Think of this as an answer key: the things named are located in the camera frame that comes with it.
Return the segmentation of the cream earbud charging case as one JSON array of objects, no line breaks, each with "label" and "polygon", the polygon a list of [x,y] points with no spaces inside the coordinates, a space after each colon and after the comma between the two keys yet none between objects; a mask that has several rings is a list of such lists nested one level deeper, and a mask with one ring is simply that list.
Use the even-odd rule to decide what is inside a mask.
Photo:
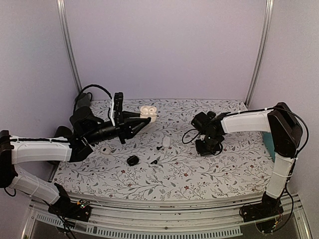
[{"label": "cream earbud charging case", "polygon": [[155,106],[141,106],[140,107],[140,118],[141,119],[151,119],[151,123],[155,122],[157,119],[157,108]]}]

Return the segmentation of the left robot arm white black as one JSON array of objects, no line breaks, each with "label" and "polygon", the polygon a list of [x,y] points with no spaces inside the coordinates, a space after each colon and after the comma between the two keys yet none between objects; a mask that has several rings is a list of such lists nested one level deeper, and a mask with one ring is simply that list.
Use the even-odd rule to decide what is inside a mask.
[{"label": "left robot arm white black", "polygon": [[110,121],[93,115],[89,107],[78,108],[70,117],[73,130],[56,138],[22,138],[8,130],[0,132],[0,186],[35,196],[54,205],[63,216],[74,212],[74,205],[62,186],[48,183],[20,168],[18,164],[36,161],[81,162],[102,141],[118,138],[121,143],[133,138],[156,120],[156,108],[143,106],[139,113],[117,109]]}]

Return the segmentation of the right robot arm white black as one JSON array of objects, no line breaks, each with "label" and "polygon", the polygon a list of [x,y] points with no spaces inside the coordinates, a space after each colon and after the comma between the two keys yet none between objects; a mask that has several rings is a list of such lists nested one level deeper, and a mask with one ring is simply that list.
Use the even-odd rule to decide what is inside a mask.
[{"label": "right robot arm white black", "polygon": [[221,153],[222,142],[226,134],[260,131],[270,133],[274,145],[275,164],[270,181],[258,205],[258,213],[268,217],[277,209],[286,183],[290,179],[303,136],[302,125],[297,115],[291,112],[286,103],[279,102],[264,110],[252,110],[238,113],[200,112],[191,125],[203,135],[195,141],[195,148],[201,156]]}]

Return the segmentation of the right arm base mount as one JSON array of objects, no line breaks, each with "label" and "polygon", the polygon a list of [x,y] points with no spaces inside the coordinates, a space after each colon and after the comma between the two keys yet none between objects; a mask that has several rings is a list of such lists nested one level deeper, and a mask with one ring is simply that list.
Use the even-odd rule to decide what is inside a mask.
[{"label": "right arm base mount", "polygon": [[246,222],[255,222],[257,230],[263,234],[271,234],[283,216],[281,205],[270,208],[262,203],[245,204],[239,209],[239,215]]}]

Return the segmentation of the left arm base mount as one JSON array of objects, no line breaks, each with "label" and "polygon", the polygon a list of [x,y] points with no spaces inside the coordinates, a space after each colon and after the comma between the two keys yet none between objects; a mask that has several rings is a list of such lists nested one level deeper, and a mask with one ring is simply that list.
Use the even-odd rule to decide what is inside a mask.
[{"label": "left arm base mount", "polygon": [[82,222],[89,221],[91,211],[90,201],[79,200],[78,202],[71,202],[70,200],[62,198],[56,203],[50,204],[48,208],[48,212],[51,214]]}]

